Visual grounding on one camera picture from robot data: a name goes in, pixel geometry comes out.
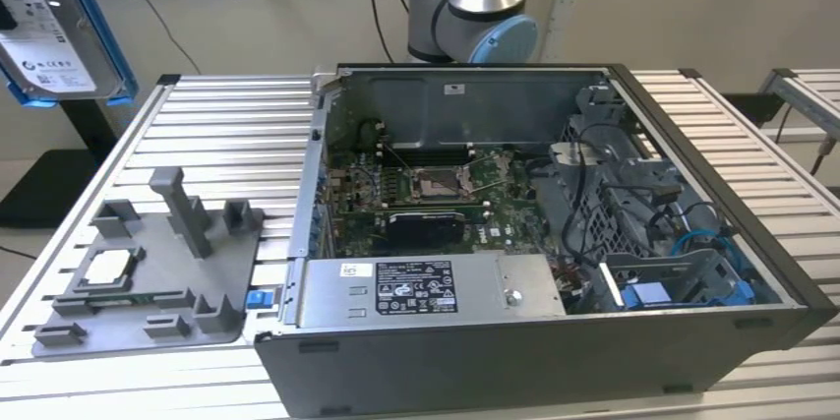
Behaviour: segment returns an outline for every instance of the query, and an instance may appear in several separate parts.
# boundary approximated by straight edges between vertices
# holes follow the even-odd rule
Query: motherboard
[[[557,254],[518,152],[479,148],[331,156],[335,256]]]

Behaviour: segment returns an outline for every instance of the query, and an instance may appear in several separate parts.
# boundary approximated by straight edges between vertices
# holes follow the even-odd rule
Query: green circuit board
[[[410,168],[383,167],[369,155],[345,153],[330,163],[330,185],[337,257],[555,254],[525,162],[509,150],[478,149],[459,166]],[[407,212],[462,214],[462,240],[442,247],[393,249],[386,220]]]

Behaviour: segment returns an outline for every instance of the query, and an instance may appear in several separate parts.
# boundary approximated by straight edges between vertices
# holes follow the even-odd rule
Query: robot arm
[[[537,45],[525,0],[409,0],[407,52],[429,63],[519,63]]]

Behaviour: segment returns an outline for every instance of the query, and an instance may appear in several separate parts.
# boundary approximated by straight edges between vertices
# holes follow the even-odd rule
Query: power supply label
[[[381,315],[457,311],[451,261],[377,263],[377,312]]]

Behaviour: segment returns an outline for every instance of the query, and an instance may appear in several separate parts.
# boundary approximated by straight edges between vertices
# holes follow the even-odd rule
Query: aluminum extrusion table
[[[698,78],[634,75],[810,277],[840,305],[840,203]],[[70,215],[0,312],[0,418],[106,415],[283,418],[253,333],[275,317],[250,311],[230,344],[57,362],[33,359],[33,329],[49,315],[95,231],[102,199],[165,211],[143,186],[158,165],[185,169],[207,209],[246,198],[267,219],[251,285],[285,279],[306,140],[309,77],[183,76],[158,85]],[[840,416],[840,320],[787,351],[757,354],[702,395],[661,396],[438,418],[777,419]]]

